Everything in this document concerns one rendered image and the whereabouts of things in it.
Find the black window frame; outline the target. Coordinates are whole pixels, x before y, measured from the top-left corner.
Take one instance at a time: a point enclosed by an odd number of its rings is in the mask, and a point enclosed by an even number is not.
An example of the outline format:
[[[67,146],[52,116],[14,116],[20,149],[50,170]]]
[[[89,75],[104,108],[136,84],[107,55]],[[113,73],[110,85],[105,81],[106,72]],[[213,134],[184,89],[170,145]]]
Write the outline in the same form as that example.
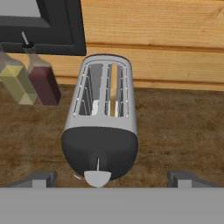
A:
[[[0,44],[23,53],[25,42],[38,54],[84,56],[81,0],[0,0]]]

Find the slice of bread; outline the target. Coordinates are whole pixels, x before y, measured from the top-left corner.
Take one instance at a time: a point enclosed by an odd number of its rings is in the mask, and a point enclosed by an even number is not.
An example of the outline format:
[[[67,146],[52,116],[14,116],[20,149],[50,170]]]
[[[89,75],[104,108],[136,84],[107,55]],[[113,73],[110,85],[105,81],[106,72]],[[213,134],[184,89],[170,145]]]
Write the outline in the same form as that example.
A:
[[[115,116],[117,88],[117,64],[112,64],[110,82],[110,115]]]

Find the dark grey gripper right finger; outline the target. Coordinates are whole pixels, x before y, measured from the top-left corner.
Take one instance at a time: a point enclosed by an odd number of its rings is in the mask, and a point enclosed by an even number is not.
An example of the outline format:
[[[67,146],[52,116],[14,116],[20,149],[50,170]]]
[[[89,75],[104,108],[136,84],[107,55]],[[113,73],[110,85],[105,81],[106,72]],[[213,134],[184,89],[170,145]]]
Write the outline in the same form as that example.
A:
[[[221,185],[206,181],[194,175],[190,171],[168,171],[168,187],[176,188],[203,188],[221,187]]]

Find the bottle of dark red vinegar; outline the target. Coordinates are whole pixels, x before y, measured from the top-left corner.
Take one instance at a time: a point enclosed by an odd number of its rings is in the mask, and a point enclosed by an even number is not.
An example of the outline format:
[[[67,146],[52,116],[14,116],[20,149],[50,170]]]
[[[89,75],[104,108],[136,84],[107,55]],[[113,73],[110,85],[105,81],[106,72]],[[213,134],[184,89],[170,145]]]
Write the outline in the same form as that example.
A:
[[[28,74],[38,98],[45,106],[58,106],[60,103],[60,88],[55,79],[52,65],[38,56],[35,45],[22,32],[24,43],[22,47],[29,56]]]

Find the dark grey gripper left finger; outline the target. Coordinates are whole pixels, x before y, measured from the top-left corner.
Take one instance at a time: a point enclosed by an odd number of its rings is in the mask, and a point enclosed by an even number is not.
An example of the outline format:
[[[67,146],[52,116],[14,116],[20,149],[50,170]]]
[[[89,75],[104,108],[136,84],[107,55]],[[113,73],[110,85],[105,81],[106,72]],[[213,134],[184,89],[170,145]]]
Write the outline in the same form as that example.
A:
[[[3,187],[49,188],[56,187],[56,171],[33,171],[27,177],[3,185]]]

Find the grey toaster lever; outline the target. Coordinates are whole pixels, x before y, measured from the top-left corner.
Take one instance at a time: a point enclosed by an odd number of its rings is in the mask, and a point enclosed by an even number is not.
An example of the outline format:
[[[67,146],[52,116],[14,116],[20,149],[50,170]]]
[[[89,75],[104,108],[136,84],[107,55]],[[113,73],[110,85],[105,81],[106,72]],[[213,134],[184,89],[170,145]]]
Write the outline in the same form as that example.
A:
[[[84,178],[87,183],[93,187],[105,186],[111,177],[109,171],[85,171]]]

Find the bottle of yellow oil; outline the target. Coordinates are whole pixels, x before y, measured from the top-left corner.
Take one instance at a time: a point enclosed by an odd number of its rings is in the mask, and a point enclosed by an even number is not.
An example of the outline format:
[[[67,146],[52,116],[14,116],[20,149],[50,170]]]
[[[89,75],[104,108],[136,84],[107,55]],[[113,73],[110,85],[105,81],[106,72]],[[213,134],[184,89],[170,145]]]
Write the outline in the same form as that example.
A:
[[[37,94],[22,61],[12,58],[0,44],[0,81],[20,105],[33,105]]]

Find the silver and black toaster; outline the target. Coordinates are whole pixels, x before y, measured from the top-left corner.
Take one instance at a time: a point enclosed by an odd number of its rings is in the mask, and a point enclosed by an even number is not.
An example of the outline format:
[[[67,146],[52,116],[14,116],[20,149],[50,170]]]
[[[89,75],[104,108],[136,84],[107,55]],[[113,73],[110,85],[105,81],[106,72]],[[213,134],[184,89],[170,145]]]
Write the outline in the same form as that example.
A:
[[[117,64],[115,116],[110,115],[112,64]],[[61,147],[81,176],[85,171],[103,171],[114,180],[131,169],[138,138],[132,66],[126,58],[103,53],[82,61]]]

